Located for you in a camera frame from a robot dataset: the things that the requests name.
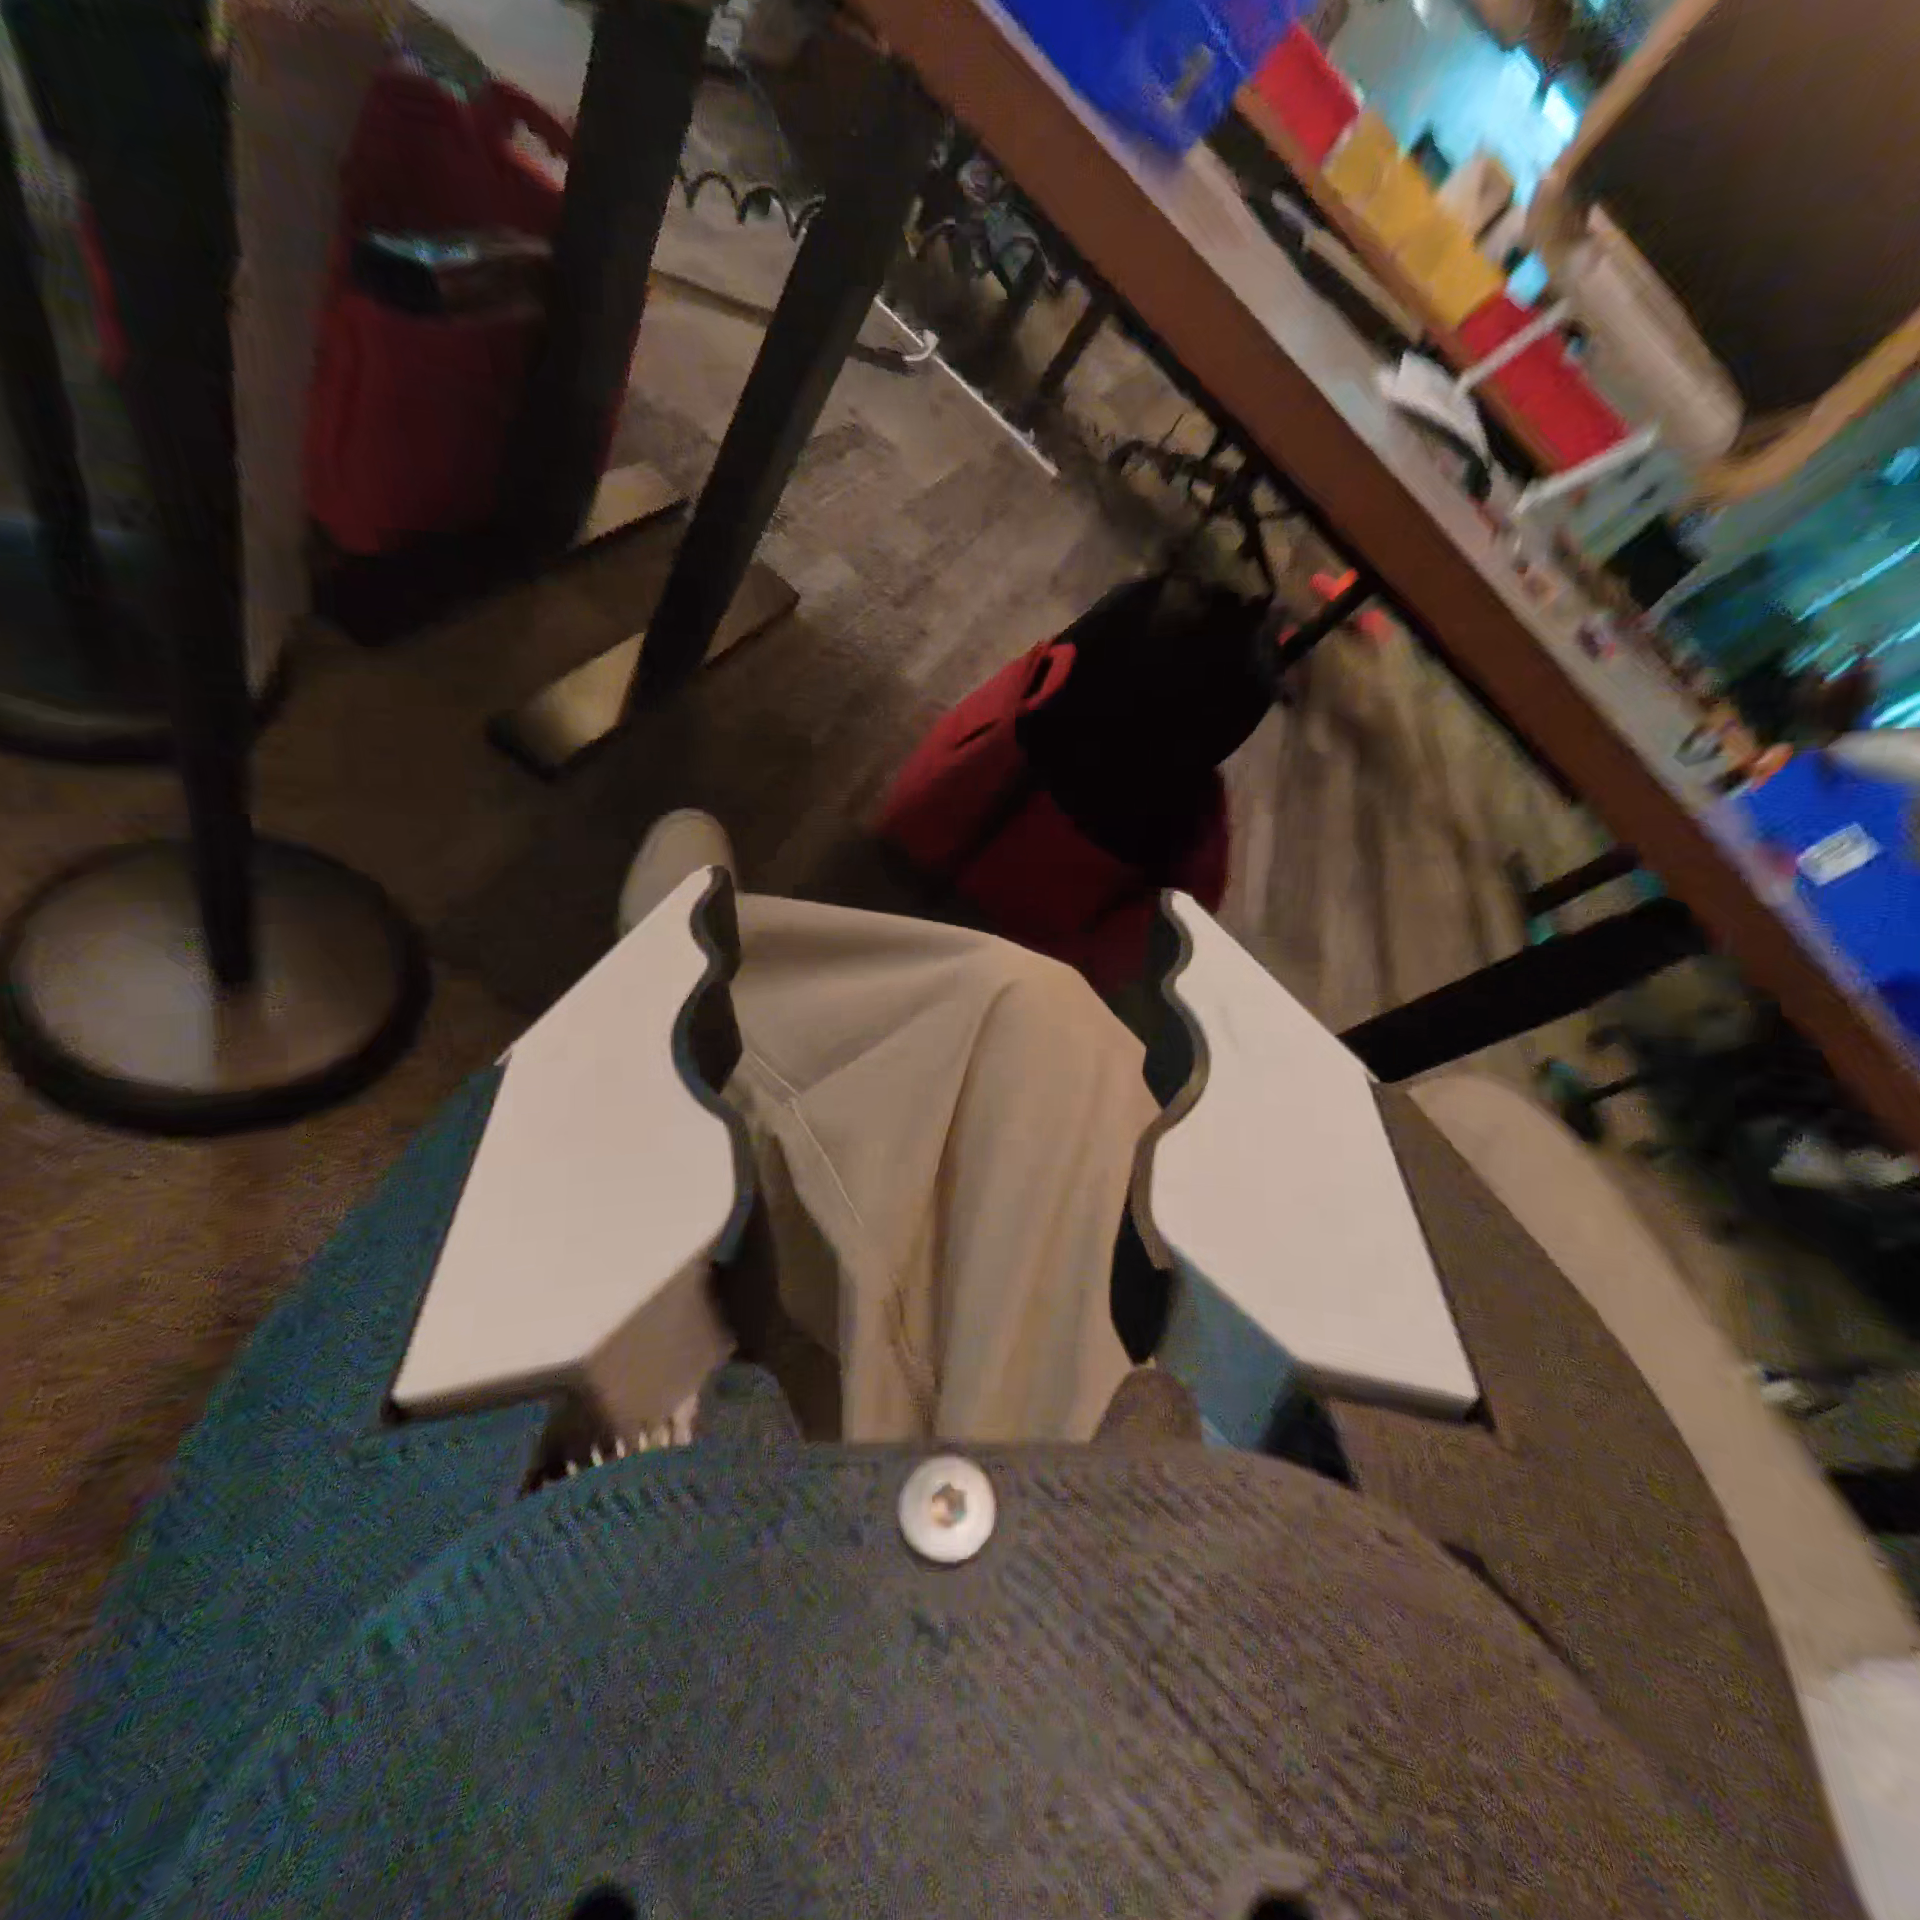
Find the person's light shoe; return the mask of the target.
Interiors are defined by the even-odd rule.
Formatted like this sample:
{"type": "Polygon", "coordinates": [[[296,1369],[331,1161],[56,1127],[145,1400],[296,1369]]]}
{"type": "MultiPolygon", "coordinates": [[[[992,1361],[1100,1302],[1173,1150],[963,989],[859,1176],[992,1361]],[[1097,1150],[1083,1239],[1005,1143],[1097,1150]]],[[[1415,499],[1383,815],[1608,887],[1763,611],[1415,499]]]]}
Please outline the person's light shoe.
{"type": "Polygon", "coordinates": [[[699,807],[677,807],[657,815],[620,881],[615,934],[623,938],[691,877],[709,871],[736,877],[736,857],[727,830],[699,807]]]}

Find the black table leg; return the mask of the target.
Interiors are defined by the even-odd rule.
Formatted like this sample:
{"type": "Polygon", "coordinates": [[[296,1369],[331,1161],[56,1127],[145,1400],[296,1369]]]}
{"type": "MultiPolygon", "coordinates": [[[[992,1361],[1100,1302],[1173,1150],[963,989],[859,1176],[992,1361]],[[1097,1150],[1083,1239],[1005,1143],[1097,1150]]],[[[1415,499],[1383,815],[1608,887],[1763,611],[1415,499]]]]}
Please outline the black table leg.
{"type": "Polygon", "coordinates": [[[529,774],[559,776],[684,690],[711,658],[795,607],[798,594],[758,549],[902,248],[942,127],[911,72],[883,57],[855,97],[823,205],[800,240],[654,610],[636,635],[486,723],[488,742],[529,774]]]}
{"type": "Polygon", "coordinates": [[[500,466],[499,530],[525,566],[565,554],[590,517],[627,405],[711,11],[684,1],[595,8],[544,328],[500,466]]]}

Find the black floor lamp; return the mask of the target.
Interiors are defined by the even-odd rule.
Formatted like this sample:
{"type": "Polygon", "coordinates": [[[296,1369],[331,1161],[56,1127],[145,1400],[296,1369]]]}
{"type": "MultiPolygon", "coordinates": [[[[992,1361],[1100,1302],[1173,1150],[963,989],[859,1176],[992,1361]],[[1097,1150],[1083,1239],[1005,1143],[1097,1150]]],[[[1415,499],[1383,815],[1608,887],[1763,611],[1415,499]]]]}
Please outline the black floor lamp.
{"type": "Polygon", "coordinates": [[[380,1075],[427,1000],[368,875],[251,818],[233,110],[211,5],[15,5],[128,333],[185,832],[47,879],[4,937],[4,1045],[55,1103],[158,1136],[293,1120],[380,1075]]]}

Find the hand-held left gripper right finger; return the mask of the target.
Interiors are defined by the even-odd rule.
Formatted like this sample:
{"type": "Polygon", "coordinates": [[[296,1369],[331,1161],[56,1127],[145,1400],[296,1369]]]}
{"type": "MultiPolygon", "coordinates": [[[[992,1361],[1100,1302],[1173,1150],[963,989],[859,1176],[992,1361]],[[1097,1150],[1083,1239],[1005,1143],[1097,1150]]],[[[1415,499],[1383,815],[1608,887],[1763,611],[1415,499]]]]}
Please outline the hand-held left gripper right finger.
{"type": "Polygon", "coordinates": [[[1464,1422],[1480,1385],[1376,1078],[1188,894],[1144,944],[1129,1305],[1201,1422],[1464,1422]]]}

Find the red bag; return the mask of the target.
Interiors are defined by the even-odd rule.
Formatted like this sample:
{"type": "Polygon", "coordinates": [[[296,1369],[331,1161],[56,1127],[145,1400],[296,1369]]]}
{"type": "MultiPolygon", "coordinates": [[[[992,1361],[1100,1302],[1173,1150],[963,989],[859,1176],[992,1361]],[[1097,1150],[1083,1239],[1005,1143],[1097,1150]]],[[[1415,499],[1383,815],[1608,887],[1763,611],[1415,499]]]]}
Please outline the red bag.
{"type": "Polygon", "coordinates": [[[568,122],[505,80],[454,88],[387,61],[341,171],[304,505],[343,552],[481,526],[545,310],[568,122]]]}

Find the blue storage bin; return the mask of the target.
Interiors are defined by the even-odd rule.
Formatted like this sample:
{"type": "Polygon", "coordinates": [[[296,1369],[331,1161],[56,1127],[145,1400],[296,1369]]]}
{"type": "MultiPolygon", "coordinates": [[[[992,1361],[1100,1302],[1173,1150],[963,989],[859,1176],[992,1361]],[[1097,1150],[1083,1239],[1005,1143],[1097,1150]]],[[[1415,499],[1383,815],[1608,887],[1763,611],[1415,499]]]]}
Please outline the blue storage bin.
{"type": "Polygon", "coordinates": [[[1915,782],[1893,765],[1912,731],[1796,751],[1718,803],[1763,891],[1790,905],[1889,1022],[1917,1040],[1915,782]]]}

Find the long wooden table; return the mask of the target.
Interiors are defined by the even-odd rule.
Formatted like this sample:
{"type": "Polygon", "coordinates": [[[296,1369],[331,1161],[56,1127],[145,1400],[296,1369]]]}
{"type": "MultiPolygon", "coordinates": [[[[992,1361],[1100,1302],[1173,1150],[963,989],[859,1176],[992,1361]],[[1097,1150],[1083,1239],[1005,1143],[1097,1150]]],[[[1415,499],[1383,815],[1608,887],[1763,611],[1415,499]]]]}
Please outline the long wooden table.
{"type": "Polygon", "coordinates": [[[1655,741],[1673,694],[1576,646],[1377,391],[1373,361],[1209,152],[1151,159],[1081,102],[996,5],[853,5],[981,137],[1116,297],[1279,469],[1332,546],[1631,847],[1848,1095],[1915,1146],[1915,1045],[1806,907],[1655,741]]]}

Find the row of coloured storage bins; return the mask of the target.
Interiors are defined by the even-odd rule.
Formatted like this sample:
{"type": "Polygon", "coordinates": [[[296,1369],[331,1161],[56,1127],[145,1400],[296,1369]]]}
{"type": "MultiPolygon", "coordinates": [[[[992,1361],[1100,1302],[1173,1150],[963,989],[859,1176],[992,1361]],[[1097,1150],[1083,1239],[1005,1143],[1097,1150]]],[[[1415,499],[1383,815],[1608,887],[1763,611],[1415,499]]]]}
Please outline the row of coloured storage bins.
{"type": "Polygon", "coordinates": [[[1254,222],[1318,297],[1384,351],[1429,357],[1449,377],[1492,362],[1471,386],[1488,434],[1529,473],[1568,470],[1628,435],[1579,361],[1576,325],[1542,295],[1513,293],[1504,238],[1523,216],[1504,162],[1452,162],[1423,134],[1406,143],[1335,61],[1324,13],[1287,30],[1206,151],[1254,222]]]}

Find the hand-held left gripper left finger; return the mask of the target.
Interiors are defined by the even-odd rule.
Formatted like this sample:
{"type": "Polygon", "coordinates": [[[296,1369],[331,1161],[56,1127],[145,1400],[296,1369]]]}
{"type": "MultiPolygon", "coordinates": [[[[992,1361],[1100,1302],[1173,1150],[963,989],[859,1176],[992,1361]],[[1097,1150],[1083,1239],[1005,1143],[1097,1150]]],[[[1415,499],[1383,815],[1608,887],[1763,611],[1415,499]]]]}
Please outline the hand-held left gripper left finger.
{"type": "Polygon", "coordinates": [[[725,1098],[736,966],[731,872],[703,865],[507,1049],[391,1382],[398,1414],[687,1416],[734,1345],[712,1273],[757,1185],[725,1098]]]}

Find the person's beige trouser leg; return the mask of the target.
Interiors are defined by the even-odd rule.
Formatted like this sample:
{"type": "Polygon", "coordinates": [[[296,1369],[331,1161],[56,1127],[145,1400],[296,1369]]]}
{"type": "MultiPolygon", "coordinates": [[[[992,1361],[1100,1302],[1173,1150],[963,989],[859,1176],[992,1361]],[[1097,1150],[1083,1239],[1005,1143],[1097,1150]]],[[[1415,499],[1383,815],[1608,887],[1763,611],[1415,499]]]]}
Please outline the person's beige trouser leg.
{"type": "Polygon", "coordinates": [[[1086,1442],[1132,1361],[1112,1247],[1159,1105],[1072,968],[981,929],[740,895],[731,1002],[774,1323],[851,1442],[1086,1442]]]}

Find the red and black backpack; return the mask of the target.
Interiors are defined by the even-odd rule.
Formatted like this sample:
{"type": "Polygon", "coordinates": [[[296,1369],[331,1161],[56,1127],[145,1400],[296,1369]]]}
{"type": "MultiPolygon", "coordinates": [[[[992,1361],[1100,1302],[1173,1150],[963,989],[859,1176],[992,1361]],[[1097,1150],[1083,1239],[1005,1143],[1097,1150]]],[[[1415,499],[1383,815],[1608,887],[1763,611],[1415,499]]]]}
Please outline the red and black backpack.
{"type": "Polygon", "coordinates": [[[924,734],[877,838],[979,925],[1127,989],[1165,889],[1224,894],[1221,769],[1269,710],[1269,610],[1175,571],[1104,592],[924,734]]]}

